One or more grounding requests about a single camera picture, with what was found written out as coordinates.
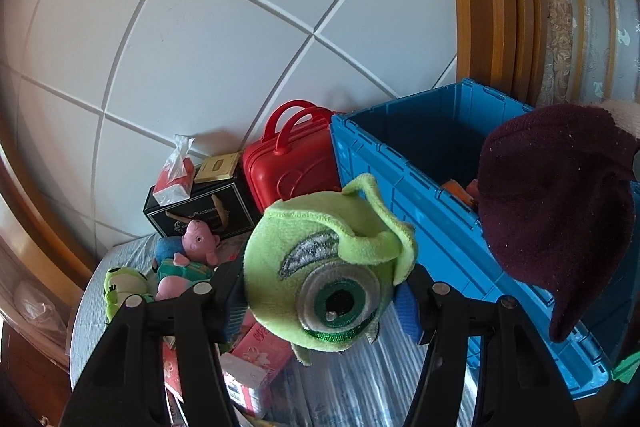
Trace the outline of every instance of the frog plush eye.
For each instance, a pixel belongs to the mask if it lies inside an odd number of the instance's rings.
[[[296,304],[308,334],[343,343],[356,337],[376,316],[380,282],[366,266],[329,261],[309,272]]]

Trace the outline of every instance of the pig plush head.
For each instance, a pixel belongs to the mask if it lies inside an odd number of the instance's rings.
[[[182,236],[184,254],[196,263],[218,265],[218,245],[220,236],[213,234],[207,223],[193,219],[187,225],[187,231]]]

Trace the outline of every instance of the black pupil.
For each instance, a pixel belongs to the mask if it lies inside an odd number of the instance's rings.
[[[347,290],[338,290],[333,292],[326,300],[326,310],[328,312],[335,312],[336,315],[341,316],[349,313],[353,309],[355,301],[353,295]]]

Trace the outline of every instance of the white wall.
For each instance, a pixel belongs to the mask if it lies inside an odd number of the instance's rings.
[[[365,107],[453,82],[455,57],[455,0],[0,0],[2,110],[98,255],[152,232],[174,134],[233,152],[286,100]]]

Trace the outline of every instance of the plastic bag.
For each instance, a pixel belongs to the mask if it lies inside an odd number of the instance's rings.
[[[175,149],[167,158],[153,190],[154,198],[161,206],[188,200],[191,196],[195,169],[187,157],[193,138],[176,134]]]
[[[53,302],[31,282],[21,281],[14,291],[15,308],[50,341],[65,347],[66,326]]]

